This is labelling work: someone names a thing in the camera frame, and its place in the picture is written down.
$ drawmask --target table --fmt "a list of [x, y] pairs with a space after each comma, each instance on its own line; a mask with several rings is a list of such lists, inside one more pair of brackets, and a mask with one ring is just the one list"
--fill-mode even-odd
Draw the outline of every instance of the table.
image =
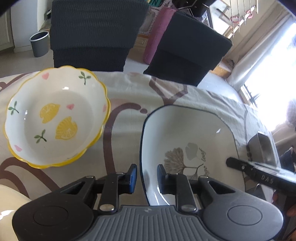
[[[19, 74], [0, 79], [0, 125], [10, 98], [21, 83], [36, 73]], [[112, 172], [126, 172], [132, 163], [138, 166], [138, 180], [133, 195], [120, 196], [120, 204], [147, 205], [139, 176], [139, 149], [142, 126], [153, 110], [177, 104], [214, 112], [232, 130], [240, 159], [247, 160], [246, 144], [257, 131], [271, 133], [260, 122], [255, 109], [215, 93], [139, 73], [95, 72], [105, 83], [111, 101], [111, 114], [102, 137], [77, 161], [62, 167], [34, 169], [9, 152], [0, 133], [0, 184], [9, 186], [30, 199], [36, 199], [86, 175], [96, 178]], [[272, 141], [278, 160], [276, 147]], [[246, 188], [256, 185], [245, 177]], [[272, 190], [265, 188], [271, 201]]]

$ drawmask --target floor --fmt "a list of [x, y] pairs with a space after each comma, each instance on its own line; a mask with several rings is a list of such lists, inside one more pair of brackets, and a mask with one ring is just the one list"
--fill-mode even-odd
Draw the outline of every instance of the floor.
[[[123, 72], [143, 73], [148, 65], [143, 62], [142, 54], [142, 51], [132, 49], [126, 59]], [[52, 50], [49, 50], [46, 55], [39, 58], [34, 57], [32, 50], [0, 54], [0, 78], [14, 74], [40, 71], [53, 66]], [[198, 88], [221, 94], [237, 102], [242, 102], [240, 95], [224, 79], [212, 73], [208, 73], [203, 78]]]

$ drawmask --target door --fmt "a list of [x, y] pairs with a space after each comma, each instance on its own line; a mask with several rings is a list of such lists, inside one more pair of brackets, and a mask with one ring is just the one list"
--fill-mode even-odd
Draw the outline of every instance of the door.
[[0, 51], [13, 47], [10, 10], [0, 17]]

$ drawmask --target lemon pattern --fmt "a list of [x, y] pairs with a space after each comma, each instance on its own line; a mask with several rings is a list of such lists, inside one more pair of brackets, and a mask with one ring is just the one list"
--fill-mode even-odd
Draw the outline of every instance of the lemon pattern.
[[70, 140], [77, 133], [77, 124], [72, 122], [72, 117], [69, 116], [63, 119], [57, 126], [56, 139]]
[[40, 118], [43, 118], [42, 123], [50, 122], [59, 112], [59, 104], [47, 104], [40, 111]]

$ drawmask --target gray trash can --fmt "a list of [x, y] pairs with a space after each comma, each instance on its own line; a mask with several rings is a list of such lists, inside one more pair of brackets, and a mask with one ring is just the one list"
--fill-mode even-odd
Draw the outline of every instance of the gray trash can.
[[35, 57], [41, 57], [48, 52], [49, 47], [49, 32], [40, 31], [30, 37], [30, 42]]

